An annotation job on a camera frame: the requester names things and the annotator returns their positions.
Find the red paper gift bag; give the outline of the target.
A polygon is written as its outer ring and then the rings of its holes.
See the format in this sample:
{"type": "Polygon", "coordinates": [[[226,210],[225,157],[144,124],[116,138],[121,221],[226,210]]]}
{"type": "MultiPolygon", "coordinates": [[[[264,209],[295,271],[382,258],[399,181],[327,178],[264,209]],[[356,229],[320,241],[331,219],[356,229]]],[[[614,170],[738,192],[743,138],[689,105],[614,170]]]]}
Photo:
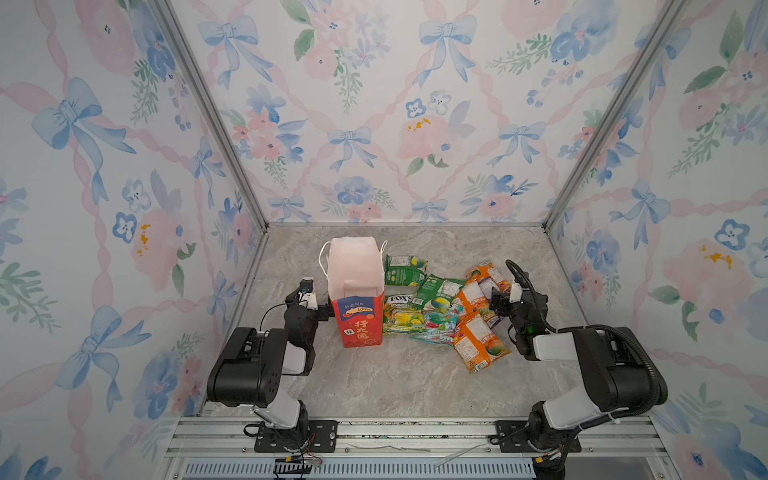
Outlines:
{"type": "Polygon", "coordinates": [[[385,274],[383,248],[372,237],[337,237],[321,247],[319,266],[343,346],[382,343],[385,274]]]}

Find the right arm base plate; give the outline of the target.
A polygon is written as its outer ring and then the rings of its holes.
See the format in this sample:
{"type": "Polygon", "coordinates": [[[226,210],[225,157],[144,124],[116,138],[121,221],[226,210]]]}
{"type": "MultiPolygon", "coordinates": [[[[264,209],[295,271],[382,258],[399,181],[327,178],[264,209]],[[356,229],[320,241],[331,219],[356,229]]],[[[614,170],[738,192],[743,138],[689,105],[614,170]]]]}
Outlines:
{"type": "Polygon", "coordinates": [[[502,453],[547,453],[558,451],[568,439],[569,430],[530,426],[527,420],[498,420],[495,433],[488,437],[502,453]]]}

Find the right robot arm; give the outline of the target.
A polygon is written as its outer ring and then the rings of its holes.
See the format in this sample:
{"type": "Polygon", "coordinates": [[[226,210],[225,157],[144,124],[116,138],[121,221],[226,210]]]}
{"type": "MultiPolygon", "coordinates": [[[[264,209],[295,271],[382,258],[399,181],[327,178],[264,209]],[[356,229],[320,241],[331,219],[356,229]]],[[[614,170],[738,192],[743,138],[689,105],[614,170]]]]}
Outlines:
{"type": "Polygon", "coordinates": [[[533,289],[492,292],[491,310],[510,322],[518,353],[528,361],[573,361],[581,383],[557,398],[534,404],[525,421],[497,421],[490,444],[503,453],[537,453],[538,473],[564,468],[579,450],[580,433],[642,415],[668,398],[667,383],[627,327],[587,325],[556,329],[548,324],[548,297],[533,289]]]}

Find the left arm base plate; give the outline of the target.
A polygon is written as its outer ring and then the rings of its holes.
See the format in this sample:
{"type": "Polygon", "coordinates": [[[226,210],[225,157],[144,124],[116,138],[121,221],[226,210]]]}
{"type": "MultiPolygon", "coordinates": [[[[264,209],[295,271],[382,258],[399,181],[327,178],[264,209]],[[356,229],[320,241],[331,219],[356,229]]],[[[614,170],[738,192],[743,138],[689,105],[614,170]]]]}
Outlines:
{"type": "Polygon", "coordinates": [[[339,422],[335,420],[300,421],[292,429],[278,429],[265,422],[244,428],[254,439],[256,453],[334,453],[338,439],[339,422]]]}

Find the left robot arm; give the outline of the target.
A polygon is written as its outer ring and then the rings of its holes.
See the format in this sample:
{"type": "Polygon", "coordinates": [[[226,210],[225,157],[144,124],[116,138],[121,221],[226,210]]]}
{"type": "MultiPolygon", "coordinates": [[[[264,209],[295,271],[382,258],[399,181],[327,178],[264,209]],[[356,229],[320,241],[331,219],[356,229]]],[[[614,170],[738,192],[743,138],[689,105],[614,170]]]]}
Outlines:
{"type": "Polygon", "coordinates": [[[207,398],[224,406],[247,406],[260,419],[255,449],[304,452],[311,438],[306,406],[280,386],[284,376],[310,374],[314,340],[328,314],[317,303],[313,281],[303,279],[282,305],[284,325],[260,331],[234,329],[206,385],[207,398]]]}

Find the yellow green Fox's candy bag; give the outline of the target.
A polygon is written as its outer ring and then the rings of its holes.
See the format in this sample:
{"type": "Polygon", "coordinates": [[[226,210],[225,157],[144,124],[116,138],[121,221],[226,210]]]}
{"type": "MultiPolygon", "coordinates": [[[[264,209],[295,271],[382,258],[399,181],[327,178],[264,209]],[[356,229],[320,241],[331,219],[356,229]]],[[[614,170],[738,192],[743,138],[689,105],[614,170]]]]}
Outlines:
{"type": "Polygon", "coordinates": [[[426,330],[421,310],[414,309],[410,305],[412,298],[413,295],[407,294],[390,295],[385,298],[383,310],[385,334],[411,334],[426,330]]]}

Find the green snack bag with label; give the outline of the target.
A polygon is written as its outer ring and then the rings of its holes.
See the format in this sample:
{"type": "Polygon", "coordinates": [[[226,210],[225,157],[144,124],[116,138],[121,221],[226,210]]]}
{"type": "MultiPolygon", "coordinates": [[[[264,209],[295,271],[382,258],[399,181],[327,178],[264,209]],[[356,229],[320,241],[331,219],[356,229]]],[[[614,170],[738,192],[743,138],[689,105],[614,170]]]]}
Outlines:
{"type": "Polygon", "coordinates": [[[422,312],[446,313],[465,284],[465,280],[429,275],[408,305],[422,312]]]}

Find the small green snack bag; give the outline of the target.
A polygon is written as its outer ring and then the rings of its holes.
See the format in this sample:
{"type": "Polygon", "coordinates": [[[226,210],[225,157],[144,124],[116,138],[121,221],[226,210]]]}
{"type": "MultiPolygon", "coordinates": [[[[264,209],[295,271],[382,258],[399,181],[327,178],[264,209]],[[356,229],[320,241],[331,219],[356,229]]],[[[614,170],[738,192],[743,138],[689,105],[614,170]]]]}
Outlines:
{"type": "Polygon", "coordinates": [[[413,255],[387,255],[384,279],[387,286],[419,287],[427,278],[424,259],[413,255]]]}

